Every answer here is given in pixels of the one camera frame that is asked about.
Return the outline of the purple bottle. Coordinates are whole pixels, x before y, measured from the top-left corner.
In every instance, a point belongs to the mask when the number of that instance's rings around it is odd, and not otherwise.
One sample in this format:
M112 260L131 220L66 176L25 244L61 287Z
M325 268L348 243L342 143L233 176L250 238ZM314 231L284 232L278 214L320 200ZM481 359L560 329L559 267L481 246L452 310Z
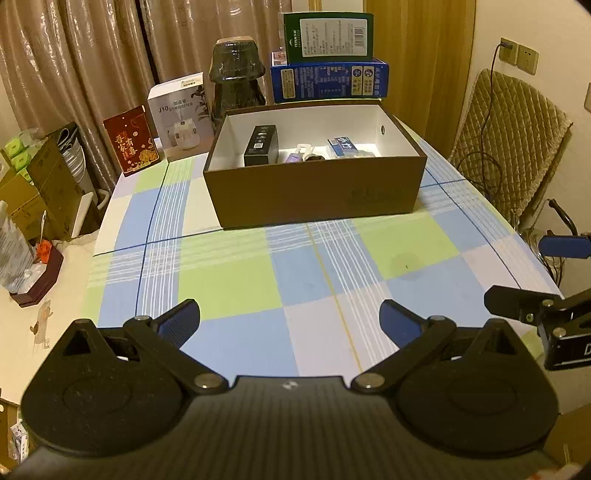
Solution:
M286 163L297 163L301 162L302 159L303 157L301 157L300 153L290 153L290 155L287 156Z

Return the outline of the quilted chair cushion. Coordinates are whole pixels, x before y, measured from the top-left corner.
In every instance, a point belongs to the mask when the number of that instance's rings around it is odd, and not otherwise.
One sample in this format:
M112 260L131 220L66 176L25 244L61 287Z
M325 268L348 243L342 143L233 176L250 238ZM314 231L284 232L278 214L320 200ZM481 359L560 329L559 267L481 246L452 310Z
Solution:
M449 162L517 227L541 201L572 125L525 81L484 69Z

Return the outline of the dark red tray box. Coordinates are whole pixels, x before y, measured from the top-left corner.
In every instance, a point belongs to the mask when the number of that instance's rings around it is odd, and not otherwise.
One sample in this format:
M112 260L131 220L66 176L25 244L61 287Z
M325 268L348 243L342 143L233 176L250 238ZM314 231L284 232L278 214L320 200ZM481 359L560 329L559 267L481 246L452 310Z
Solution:
M37 262L31 267L31 274L10 297L21 308L37 305L55 285L63 263L63 255L48 240L42 240L35 247Z

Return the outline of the brown cardboard cartons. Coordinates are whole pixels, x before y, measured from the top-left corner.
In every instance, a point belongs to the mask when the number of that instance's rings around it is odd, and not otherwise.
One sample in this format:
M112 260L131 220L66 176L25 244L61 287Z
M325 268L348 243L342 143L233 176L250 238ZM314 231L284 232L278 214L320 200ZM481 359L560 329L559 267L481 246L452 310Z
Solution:
M43 137L21 131L1 149L1 199L8 216L32 241L69 241L99 228L98 198L87 169L83 186L74 180L57 146L59 130Z

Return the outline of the red gold gift box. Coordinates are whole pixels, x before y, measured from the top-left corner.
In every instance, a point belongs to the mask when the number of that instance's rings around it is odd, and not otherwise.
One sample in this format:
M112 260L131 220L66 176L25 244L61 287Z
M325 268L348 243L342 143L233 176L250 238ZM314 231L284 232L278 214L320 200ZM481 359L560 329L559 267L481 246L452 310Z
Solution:
M143 105L105 119L103 126L125 177L160 161Z

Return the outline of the brown cardboard storage box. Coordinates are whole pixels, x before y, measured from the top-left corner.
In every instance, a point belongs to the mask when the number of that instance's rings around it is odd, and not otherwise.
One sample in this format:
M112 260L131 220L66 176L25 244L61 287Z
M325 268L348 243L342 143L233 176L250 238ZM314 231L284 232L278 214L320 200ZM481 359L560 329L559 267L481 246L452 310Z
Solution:
M276 164L245 167L253 129L276 125ZM349 137L375 157L332 159L328 139ZM324 161L286 163L298 144ZM204 165L224 229L406 214L415 207L427 155L377 100L311 101L233 110Z

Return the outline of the blue white tissue pack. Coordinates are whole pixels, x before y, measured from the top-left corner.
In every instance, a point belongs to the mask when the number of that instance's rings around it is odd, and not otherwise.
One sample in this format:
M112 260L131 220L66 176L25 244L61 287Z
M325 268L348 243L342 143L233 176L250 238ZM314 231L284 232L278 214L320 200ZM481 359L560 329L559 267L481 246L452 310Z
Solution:
M356 147L349 137L329 138L328 152L332 159L375 157L373 152L360 150L358 147Z

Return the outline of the black product box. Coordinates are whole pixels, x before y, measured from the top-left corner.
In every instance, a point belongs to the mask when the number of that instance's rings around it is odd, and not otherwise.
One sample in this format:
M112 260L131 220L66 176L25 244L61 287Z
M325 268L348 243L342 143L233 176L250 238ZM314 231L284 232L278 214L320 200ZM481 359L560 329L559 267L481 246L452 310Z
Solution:
M276 164L279 159L279 136L276 125L258 125L243 153L245 167Z

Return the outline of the stacked white bowls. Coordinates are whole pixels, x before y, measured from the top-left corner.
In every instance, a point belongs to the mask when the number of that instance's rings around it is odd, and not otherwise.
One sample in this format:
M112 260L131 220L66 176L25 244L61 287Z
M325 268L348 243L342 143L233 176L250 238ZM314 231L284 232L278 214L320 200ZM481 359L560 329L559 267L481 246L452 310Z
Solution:
M74 180L83 186L86 178L86 158L79 128L75 123L62 127L57 135L57 146Z

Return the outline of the cream hair comb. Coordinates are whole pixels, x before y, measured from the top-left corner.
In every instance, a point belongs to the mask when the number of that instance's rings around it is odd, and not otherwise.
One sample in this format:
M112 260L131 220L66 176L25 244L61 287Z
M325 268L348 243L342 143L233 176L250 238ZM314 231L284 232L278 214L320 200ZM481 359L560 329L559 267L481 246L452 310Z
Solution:
M314 147L311 144L298 144L297 145L297 155L301 156L301 158L308 157L311 153L314 152Z

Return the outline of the white humidifier box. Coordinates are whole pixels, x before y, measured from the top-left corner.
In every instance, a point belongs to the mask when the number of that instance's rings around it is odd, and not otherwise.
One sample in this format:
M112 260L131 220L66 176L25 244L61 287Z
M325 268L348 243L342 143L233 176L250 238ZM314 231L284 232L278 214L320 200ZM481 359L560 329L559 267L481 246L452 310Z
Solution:
M154 85L147 101L169 162L211 149L214 131L202 72Z

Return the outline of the blue printed box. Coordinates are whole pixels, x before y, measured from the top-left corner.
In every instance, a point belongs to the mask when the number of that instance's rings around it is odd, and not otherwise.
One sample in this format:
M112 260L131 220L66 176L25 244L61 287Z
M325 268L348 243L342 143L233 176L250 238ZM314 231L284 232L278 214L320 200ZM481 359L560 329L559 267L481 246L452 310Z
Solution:
M272 67L270 78L276 103L328 99L384 98L390 66L372 61L313 62Z

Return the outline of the beige curtain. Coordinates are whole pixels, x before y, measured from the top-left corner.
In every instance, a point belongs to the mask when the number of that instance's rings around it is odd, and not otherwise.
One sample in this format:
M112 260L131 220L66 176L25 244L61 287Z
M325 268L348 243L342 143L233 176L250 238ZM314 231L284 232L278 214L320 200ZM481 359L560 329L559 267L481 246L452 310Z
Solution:
M1 79L21 129L74 122L99 187L121 169L106 118L147 102L152 86L206 74L217 40L249 36L263 61L280 46L290 1L4 1Z

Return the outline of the white box behind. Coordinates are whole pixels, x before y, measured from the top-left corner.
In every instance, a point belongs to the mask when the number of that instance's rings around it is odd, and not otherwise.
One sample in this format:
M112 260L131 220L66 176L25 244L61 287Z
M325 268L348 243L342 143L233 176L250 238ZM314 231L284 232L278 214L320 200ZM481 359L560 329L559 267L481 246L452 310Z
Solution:
M271 54L271 66L280 67L280 66L287 66L287 53L283 50L273 51Z

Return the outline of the green white label box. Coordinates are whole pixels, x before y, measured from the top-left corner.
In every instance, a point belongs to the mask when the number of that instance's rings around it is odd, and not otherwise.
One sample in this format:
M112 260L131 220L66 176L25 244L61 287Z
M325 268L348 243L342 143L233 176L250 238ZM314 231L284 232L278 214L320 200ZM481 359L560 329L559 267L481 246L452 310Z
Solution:
M287 62L369 61L374 56L374 15L363 12L283 13Z

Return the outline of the wall power socket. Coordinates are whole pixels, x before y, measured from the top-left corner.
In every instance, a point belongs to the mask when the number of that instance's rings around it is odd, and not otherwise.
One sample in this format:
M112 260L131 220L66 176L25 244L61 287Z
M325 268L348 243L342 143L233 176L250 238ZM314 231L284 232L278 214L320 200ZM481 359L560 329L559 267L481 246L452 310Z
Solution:
M499 59L529 75L534 76L537 73L539 53L512 40L506 38L501 39Z

